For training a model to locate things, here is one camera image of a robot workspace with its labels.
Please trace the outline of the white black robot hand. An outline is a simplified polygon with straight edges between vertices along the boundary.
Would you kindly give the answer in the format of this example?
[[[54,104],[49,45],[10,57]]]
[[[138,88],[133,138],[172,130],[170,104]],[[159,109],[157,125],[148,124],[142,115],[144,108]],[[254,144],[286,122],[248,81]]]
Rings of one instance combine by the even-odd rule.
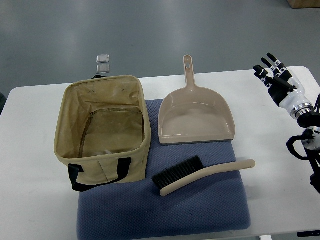
[[[297,76],[290,71],[278,58],[271,53],[268,59],[261,58],[267,69],[255,65],[254,75],[266,86],[267,92],[274,103],[285,109],[290,117],[298,119],[305,113],[314,110],[314,106],[305,96],[305,88]]]

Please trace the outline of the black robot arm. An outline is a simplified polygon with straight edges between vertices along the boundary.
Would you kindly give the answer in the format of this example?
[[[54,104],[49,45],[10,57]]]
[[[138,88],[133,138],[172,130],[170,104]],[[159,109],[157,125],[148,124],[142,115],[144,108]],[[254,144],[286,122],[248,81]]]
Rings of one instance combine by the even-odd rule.
[[[317,192],[320,191],[320,99],[315,106],[301,110],[297,123],[305,130],[301,135],[292,136],[286,143],[288,151],[297,159],[308,161],[313,170],[310,176],[310,184]],[[294,147],[294,143],[300,141],[306,156],[300,155]]]

